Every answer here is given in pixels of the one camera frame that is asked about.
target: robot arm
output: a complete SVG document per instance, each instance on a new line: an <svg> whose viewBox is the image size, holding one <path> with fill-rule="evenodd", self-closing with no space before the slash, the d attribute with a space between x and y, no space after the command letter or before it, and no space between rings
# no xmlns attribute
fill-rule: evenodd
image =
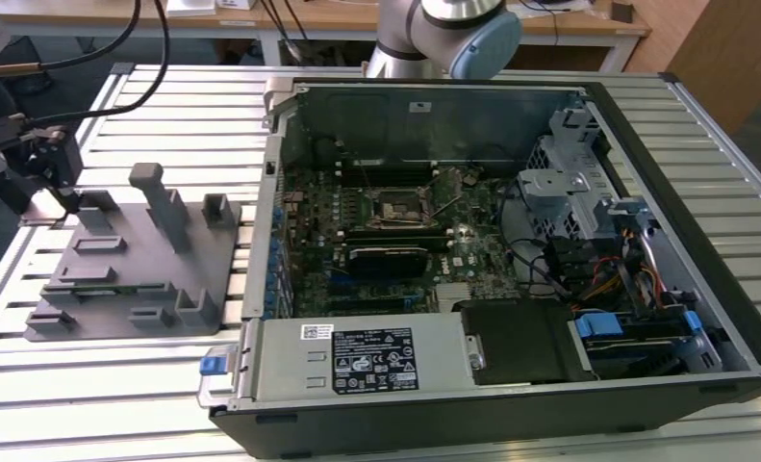
<svg viewBox="0 0 761 462"><path fill-rule="evenodd" d="M365 71L375 78L490 79L522 34L503 0L383 0L377 45Z"/></svg>

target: desk leg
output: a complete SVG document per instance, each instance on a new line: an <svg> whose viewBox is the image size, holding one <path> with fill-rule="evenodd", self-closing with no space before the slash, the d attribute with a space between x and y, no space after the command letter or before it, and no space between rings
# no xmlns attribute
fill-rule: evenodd
<svg viewBox="0 0 761 462"><path fill-rule="evenodd" d="M637 36L617 36L615 43L607 50L599 66L599 72L622 72L638 41L639 37Z"/></svg>
<svg viewBox="0 0 761 462"><path fill-rule="evenodd" d="M259 31L258 36L263 64L267 66L282 65L282 59L279 57L279 33L277 31Z"/></svg>

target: barcode sticker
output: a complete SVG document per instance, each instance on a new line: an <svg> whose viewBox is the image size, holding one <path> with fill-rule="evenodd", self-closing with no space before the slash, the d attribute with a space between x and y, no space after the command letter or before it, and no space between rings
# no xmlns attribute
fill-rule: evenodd
<svg viewBox="0 0 761 462"><path fill-rule="evenodd" d="M299 327L299 340L329 340L333 324L303 324Z"/></svg>

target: floor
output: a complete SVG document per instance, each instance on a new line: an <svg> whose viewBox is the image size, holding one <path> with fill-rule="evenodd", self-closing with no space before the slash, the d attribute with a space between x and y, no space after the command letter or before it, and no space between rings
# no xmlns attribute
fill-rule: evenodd
<svg viewBox="0 0 761 462"><path fill-rule="evenodd" d="M33 45L43 61L57 61L78 56L79 47L71 38L35 38ZM102 46L105 40L99 39L94 46ZM6 63L27 62L34 60L29 42L22 40L6 52ZM171 64L214 64L217 58L211 48L211 41L195 39L174 39L171 44ZM30 116L82 111L87 109L94 94L99 90L106 78L111 63L127 62L137 64L155 64L158 62L158 40L154 38L130 38L125 45L109 56L98 61L75 66L73 69L58 70L51 73L51 86L39 94L19 97L21 108ZM243 57L242 64L257 65L261 60ZM39 86L42 80L18 82L17 87ZM733 137L750 161L761 170L761 107L747 119L743 128ZM0 257L14 235L17 218L0 204Z"/></svg>

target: blue latch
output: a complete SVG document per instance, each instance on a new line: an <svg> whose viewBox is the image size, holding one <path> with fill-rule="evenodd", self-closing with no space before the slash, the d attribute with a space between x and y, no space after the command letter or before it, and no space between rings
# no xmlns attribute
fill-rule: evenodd
<svg viewBox="0 0 761 462"><path fill-rule="evenodd" d="M206 356L199 358L199 375L223 375L225 357Z"/></svg>
<svg viewBox="0 0 761 462"><path fill-rule="evenodd" d="M586 313L573 322L579 338L601 335L622 335L622 326L613 313Z"/></svg>
<svg viewBox="0 0 761 462"><path fill-rule="evenodd" d="M702 332L702 322L699 321L697 312L686 311L685 313L682 313L682 317L685 318L685 322L687 322L687 327L690 327L690 332L693 332L694 334Z"/></svg>

